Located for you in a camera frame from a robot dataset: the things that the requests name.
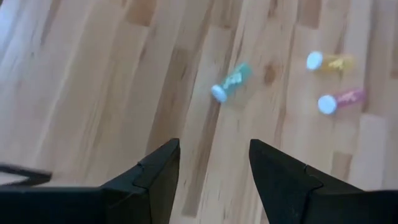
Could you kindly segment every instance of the plastic tube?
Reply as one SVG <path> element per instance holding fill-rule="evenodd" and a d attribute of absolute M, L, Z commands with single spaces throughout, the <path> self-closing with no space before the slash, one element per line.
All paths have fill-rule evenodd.
<path fill-rule="evenodd" d="M 353 65 L 354 59 L 349 55 L 328 55 L 314 51 L 307 57 L 307 69 L 314 72 L 343 72 Z"/>
<path fill-rule="evenodd" d="M 213 85 L 213 87 L 211 87 L 211 93 L 217 101 L 224 103 L 231 94 L 245 84 L 252 73 L 253 71 L 251 67 L 246 63 L 242 63 L 238 65 L 220 84 Z"/>
<path fill-rule="evenodd" d="M 318 100 L 318 109 L 323 114 L 333 114 L 342 107 L 364 101 L 365 97 L 365 91 L 361 88 L 334 95 L 324 95 Z"/>

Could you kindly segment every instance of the wood grain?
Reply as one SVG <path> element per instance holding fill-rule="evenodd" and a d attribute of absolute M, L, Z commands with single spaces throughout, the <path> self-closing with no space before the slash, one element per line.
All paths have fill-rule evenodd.
<path fill-rule="evenodd" d="M 258 138 L 364 189 L 398 188 L 396 0 L 3 0 L 0 162 L 93 186 L 181 140 L 170 223 L 268 223 Z M 311 73 L 309 52 L 350 54 Z M 225 104 L 210 93 L 241 62 Z M 333 116 L 317 100 L 365 88 Z M 9 181 L 13 177 L 0 177 Z"/>

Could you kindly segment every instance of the white lid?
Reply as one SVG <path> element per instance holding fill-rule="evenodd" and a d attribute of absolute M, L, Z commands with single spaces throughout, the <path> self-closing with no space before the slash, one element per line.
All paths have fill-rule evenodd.
<path fill-rule="evenodd" d="M 331 95 L 325 95 L 318 100 L 318 109 L 323 114 L 333 114 L 337 109 L 337 101 Z"/>
<path fill-rule="evenodd" d="M 323 55 L 321 52 L 311 52 L 307 57 L 307 69 L 314 71 L 322 66 Z"/>
<path fill-rule="evenodd" d="M 224 103 L 228 98 L 224 89 L 219 85 L 213 85 L 213 87 L 211 87 L 211 93 L 213 94 L 214 98 L 216 98 L 216 100 L 220 103 Z"/>

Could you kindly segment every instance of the teal plastic tube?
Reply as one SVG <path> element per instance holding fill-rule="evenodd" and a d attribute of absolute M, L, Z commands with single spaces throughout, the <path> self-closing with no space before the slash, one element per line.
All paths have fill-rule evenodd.
<path fill-rule="evenodd" d="M 239 87 L 243 86 L 253 74 L 251 67 L 242 63 L 238 65 L 220 84 L 211 87 L 211 93 L 220 103 L 227 101 Z"/>

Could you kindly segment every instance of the black object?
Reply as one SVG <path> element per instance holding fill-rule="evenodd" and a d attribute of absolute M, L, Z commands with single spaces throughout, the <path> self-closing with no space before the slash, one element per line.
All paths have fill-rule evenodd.
<path fill-rule="evenodd" d="M 177 188 L 180 144 L 172 139 L 101 187 L 0 187 L 0 223 L 168 223 Z M 50 174 L 5 166 L 36 183 Z"/>
<path fill-rule="evenodd" d="M 365 192 L 257 139 L 249 158 L 270 224 L 398 223 L 398 191 Z"/>
<path fill-rule="evenodd" d="M 5 185 L 5 186 L 31 187 L 31 186 L 47 183 L 51 180 L 51 177 L 52 177 L 52 173 L 50 173 L 50 172 L 27 169 L 25 167 L 15 166 L 15 165 L 11 165 L 11 164 L 0 164 L 0 172 L 26 177 L 26 179 L 24 179 L 24 180 L 6 183 L 6 184 L 0 185 L 0 186 Z"/>

